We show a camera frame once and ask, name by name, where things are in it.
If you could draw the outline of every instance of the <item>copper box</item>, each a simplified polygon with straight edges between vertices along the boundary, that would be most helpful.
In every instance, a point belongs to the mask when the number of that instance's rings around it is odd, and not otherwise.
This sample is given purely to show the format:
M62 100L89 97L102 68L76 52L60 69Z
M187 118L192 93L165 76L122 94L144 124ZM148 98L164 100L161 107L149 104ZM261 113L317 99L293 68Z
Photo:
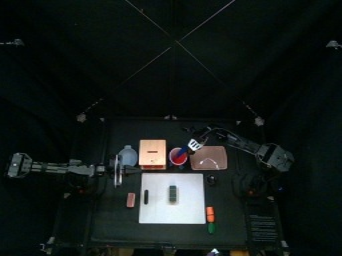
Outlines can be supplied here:
M140 169L165 170L165 163L165 140L140 140Z

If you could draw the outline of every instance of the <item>white paper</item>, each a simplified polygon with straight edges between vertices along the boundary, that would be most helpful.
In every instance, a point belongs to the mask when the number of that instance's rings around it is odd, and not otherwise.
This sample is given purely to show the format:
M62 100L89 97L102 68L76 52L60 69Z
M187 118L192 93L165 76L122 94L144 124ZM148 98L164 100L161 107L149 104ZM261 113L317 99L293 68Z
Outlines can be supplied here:
M168 188L176 186L176 202L168 200ZM148 204L144 191L148 190ZM138 223L204 224L204 187L201 173L142 173Z

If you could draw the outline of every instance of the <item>gray object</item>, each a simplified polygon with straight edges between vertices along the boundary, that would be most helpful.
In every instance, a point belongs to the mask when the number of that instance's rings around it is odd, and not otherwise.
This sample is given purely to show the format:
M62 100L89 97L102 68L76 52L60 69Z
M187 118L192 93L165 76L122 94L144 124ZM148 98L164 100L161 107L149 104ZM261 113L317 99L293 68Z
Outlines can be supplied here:
M121 165L134 166L137 163L137 153L132 149L130 145L125 145L122 150L118 152L121 156Z

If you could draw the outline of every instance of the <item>orange object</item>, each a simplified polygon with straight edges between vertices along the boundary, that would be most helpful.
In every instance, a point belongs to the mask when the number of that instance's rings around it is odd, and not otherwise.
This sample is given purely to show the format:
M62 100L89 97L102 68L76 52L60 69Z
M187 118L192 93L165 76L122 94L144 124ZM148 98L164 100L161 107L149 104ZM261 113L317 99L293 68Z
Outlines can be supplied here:
M207 222L213 222L215 221L213 207L208 206L205 208L205 211L207 211Z

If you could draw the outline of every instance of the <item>cup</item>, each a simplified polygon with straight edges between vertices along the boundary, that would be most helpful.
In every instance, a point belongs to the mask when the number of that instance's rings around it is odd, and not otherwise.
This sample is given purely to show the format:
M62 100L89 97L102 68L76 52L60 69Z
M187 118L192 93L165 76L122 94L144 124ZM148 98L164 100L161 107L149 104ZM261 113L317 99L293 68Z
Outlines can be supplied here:
M180 151L180 148L173 148L168 153L168 159L172 163L172 165L183 165L187 161L187 152L184 152L180 156L177 156L177 152Z

